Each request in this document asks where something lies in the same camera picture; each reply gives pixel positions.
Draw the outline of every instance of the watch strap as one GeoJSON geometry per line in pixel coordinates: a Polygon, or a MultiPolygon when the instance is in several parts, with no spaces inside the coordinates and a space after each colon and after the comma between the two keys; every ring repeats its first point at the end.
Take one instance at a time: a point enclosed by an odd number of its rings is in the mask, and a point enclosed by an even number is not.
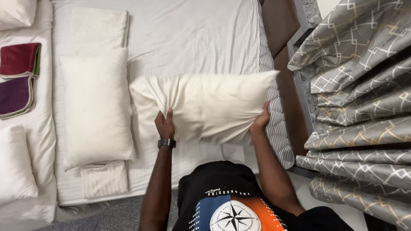
{"type": "Polygon", "coordinates": [[[172,148],[175,148],[177,142],[173,139],[160,139],[158,141],[158,148],[160,148],[161,146],[170,146],[172,148]]]}

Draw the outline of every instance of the white pillow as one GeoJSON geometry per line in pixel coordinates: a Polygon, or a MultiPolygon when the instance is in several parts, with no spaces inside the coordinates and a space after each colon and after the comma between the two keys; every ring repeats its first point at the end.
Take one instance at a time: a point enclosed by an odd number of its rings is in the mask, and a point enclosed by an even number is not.
{"type": "Polygon", "coordinates": [[[37,0],[0,0],[0,30],[31,26],[37,0]]]}
{"type": "Polygon", "coordinates": [[[66,171],[96,162],[136,160],[127,58],[127,48],[60,56],[65,88],[66,171]]]}
{"type": "Polygon", "coordinates": [[[0,206],[17,199],[37,197],[24,127],[10,125],[0,131],[0,206]]]}
{"type": "Polygon", "coordinates": [[[138,77],[130,85],[142,142],[158,138],[154,119],[173,109],[175,139],[250,143],[248,129],[263,112],[278,71],[252,75],[138,77]]]}

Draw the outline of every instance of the white bed sheet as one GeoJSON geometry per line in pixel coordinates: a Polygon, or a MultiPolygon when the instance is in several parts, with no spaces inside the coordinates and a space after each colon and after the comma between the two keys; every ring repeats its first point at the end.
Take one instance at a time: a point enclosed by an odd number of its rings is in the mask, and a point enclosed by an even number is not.
{"type": "Polygon", "coordinates": [[[0,230],[35,229],[51,224],[55,217],[57,186],[53,174],[56,137],[51,106],[52,19],[53,9],[50,0],[40,0],[32,26],[0,31],[0,47],[32,42],[42,44],[35,108],[27,114],[0,120],[0,129],[15,123],[24,126],[39,195],[37,198],[18,199],[0,207],[0,230]]]}
{"type": "MultiPolygon", "coordinates": [[[[265,34],[260,33],[263,26],[258,0],[66,0],[56,1],[53,6],[53,116],[58,138],[55,175],[60,206],[144,194],[158,151],[153,143],[149,147],[152,155],[139,155],[137,162],[128,161],[130,191],[123,194],[83,199],[79,169],[63,171],[64,88],[58,55],[65,52],[73,6],[129,12],[129,82],[140,75],[252,74],[273,67],[265,34]]],[[[269,130],[270,139],[275,141],[277,153],[292,156],[276,87],[274,83],[271,95],[269,91],[276,108],[272,111],[275,126],[269,130]]],[[[217,160],[245,163],[258,172],[252,147],[193,143],[179,146],[173,152],[172,186],[177,187],[179,179],[196,166],[217,160]]]]}

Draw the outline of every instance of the person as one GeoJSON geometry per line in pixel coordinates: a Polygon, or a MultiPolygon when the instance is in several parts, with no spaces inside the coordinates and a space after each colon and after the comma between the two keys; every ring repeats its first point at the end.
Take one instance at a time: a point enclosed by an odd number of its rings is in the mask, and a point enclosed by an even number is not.
{"type": "MultiPolygon", "coordinates": [[[[173,139],[173,112],[155,119],[161,139],[173,139]]],[[[261,188],[245,165],[229,161],[198,166],[178,185],[178,219],[173,231],[293,231],[352,230],[332,209],[305,210],[265,133],[268,102],[249,131],[256,150],[261,188]]],[[[140,231],[165,231],[171,203],[173,147],[159,146],[144,196],[140,231]]]]}

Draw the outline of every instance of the black t-shirt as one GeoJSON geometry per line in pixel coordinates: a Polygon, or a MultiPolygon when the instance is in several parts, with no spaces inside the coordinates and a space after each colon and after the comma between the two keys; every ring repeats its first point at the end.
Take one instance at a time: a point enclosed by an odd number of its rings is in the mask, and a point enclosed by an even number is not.
{"type": "Polygon", "coordinates": [[[200,165],[181,178],[177,205],[173,231],[352,230],[328,207],[295,216],[272,205],[251,169],[229,161],[200,165]]]}

